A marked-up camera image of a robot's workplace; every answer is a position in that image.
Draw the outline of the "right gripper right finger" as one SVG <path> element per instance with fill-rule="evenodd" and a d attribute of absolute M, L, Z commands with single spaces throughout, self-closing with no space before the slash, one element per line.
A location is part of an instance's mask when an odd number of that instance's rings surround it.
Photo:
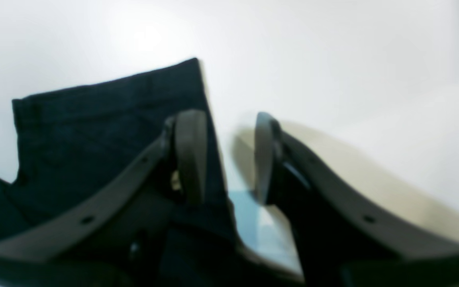
<path fill-rule="evenodd" d="M 459 243 L 357 192 L 266 112 L 255 125 L 256 198 L 288 219 L 308 287 L 459 287 Z"/>

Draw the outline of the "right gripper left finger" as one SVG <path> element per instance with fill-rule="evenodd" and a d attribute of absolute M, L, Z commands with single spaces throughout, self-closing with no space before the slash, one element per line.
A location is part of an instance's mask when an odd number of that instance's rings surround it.
<path fill-rule="evenodd" d="M 206 113 L 186 110 L 96 194 L 0 240 L 0 287 L 143 287 L 153 283 L 177 206 L 204 202 Z"/>

